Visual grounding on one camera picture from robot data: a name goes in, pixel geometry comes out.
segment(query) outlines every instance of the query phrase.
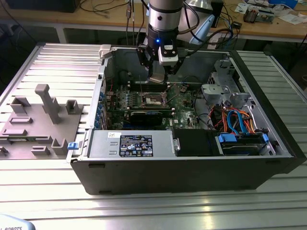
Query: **blue drive bracket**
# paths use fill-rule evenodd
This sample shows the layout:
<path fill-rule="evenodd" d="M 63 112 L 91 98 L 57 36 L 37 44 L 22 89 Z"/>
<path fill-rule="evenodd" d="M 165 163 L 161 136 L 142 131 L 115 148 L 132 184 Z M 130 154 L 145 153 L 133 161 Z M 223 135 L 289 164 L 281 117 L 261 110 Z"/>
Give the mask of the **blue drive bracket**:
<path fill-rule="evenodd" d="M 68 144 L 67 149 L 68 150 L 78 150 L 79 148 L 81 148 L 81 145 L 82 145 L 82 141 L 80 141 L 80 142 L 70 142 Z"/>
<path fill-rule="evenodd" d="M 236 137 L 234 134 L 220 134 L 218 136 L 220 143 L 222 142 L 236 142 Z"/>
<path fill-rule="evenodd" d="M 265 143 L 268 143 L 268 142 L 269 142 L 269 137 L 268 137 L 268 135 L 262 134 L 262 137 L 263 137 Z"/>

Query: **warning label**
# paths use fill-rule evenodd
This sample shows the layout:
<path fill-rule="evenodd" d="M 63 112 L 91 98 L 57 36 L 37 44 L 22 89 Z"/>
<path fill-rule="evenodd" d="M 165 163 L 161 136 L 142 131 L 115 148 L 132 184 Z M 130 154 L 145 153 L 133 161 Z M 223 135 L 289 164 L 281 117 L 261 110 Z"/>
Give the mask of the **warning label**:
<path fill-rule="evenodd" d="M 152 157 L 153 152 L 151 135 L 120 136 L 121 157 Z"/>

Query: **wooden workbench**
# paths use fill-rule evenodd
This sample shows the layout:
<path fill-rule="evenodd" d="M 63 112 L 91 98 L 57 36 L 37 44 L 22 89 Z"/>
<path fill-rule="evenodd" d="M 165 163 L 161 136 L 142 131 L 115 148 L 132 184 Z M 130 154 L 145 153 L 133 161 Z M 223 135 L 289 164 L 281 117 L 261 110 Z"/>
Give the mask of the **wooden workbench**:
<path fill-rule="evenodd" d="M 108 2 L 109 0 L 94 0 L 95 4 Z M 289 41 L 300 42 L 307 33 L 307 23 L 292 25 L 279 18 L 275 18 L 273 23 L 245 23 L 243 22 L 243 14 L 233 12 L 235 4 L 240 0 L 225 0 L 226 8 L 233 19 L 242 23 L 239 38 L 257 39 L 257 40 L 273 40 L 273 41 Z M 105 8 L 110 8 L 125 3 L 124 0 L 115 0 L 108 4 Z M 33 26 L 54 27 L 58 32 L 60 42 L 65 43 L 66 38 L 64 28 L 79 29 L 96 29 L 96 30 L 118 30 L 124 31 L 126 28 L 126 6 L 120 6 L 109 11 L 108 18 L 93 12 L 87 12 L 78 8 L 75 13 L 63 13 L 55 11 L 31 11 L 31 10 L 11 10 L 6 5 L 12 16 L 21 24 Z M 83 7 L 91 10 L 91 1 L 88 0 Z M 306 6 L 298 4 L 296 9 L 307 10 Z M 13 21 L 7 13 L 0 9 L 0 23 L 12 23 Z M 142 5 L 135 3 L 135 27 L 136 30 L 142 24 Z M 142 31 L 145 31 L 147 17 Z M 211 32 L 217 29 L 225 28 L 223 20 L 219 20 L 217 28 L 212 28 Z M 130 20 L 129 31 L 132 30 L 132 20 Z"/>

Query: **white sticker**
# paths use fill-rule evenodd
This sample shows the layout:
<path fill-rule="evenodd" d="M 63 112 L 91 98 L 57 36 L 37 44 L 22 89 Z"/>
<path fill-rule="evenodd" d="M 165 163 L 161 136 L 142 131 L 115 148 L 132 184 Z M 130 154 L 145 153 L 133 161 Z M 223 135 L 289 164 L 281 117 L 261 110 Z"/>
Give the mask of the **white sticker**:
<path fill-rule="evenodd" d="M 107 138 L 120 138 L 121 133 L 108 133 Z"/>

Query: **white cable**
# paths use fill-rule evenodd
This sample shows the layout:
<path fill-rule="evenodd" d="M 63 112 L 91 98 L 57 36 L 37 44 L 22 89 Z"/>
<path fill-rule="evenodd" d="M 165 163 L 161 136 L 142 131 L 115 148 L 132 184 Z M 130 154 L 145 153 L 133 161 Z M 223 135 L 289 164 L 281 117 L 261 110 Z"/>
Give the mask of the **white cable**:
<path fill-rule="evenodd" d="M 19 40 L 19 36 L 20 36 L 20 33 L 23 29 L 20 28 L 20 31 L 18 32 L 18 35 L 17 35 L 17 39 L 16 39 L 16 49 L 17 49 L 17 52 L 19 53 L 19 49 L 18 49 L 18 40 Z"/>

